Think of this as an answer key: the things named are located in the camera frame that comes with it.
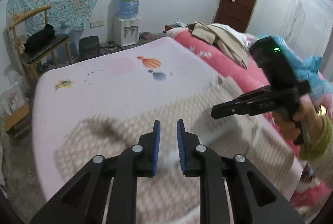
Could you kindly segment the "green knitted sleeve forearm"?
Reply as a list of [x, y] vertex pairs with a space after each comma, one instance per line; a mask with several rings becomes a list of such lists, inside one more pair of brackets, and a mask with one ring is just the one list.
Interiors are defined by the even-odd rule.
[[299, 157], [311, 166], [327, 187], [332, 188], [332, 121], [327, 116], [321, 116], [321, 119], [322, 133], [313, 145], [301, 145]]

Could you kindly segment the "right hand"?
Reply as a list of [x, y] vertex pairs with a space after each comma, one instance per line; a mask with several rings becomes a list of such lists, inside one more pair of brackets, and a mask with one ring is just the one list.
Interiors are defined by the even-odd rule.
[[285, 120], [276, 111], [272, 112], [274, 122], [279, 127], [283, 138], [287, 141], [294, 141], [301, 130], [296, 126], [296, 122], [305, 120], [308, 126], [308, 134], [312, 144], [315, 144], [324, 130], [324, 122], [321, 116], [316, 113], [312, 103], [302, 102], [291, 120]]

